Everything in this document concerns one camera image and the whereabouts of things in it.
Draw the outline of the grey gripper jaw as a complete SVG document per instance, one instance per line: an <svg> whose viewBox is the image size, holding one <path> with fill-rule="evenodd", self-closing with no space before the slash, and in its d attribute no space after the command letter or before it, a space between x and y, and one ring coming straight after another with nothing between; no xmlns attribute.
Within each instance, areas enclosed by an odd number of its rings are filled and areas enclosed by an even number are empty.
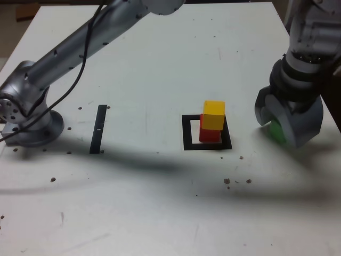
<svg viewBox="0 0 341 256"><path fill-rule="evenodd" d="M269 94L270 94L269 87L262 88L259 91L256 102L255 102L255 116L259 125L261 126L264 126L267 123L269 123L273 117L271 112L267 109L266 104L265 104L265 98Z"/></svg>
<svg viewBox="0 0 341 256"><path fill-rule="evenodd" d="M293 102L268 95L266 107L273 116L270 135L279 143L299 148L320 133L323 121L321 97L312 102Z"/></svg>

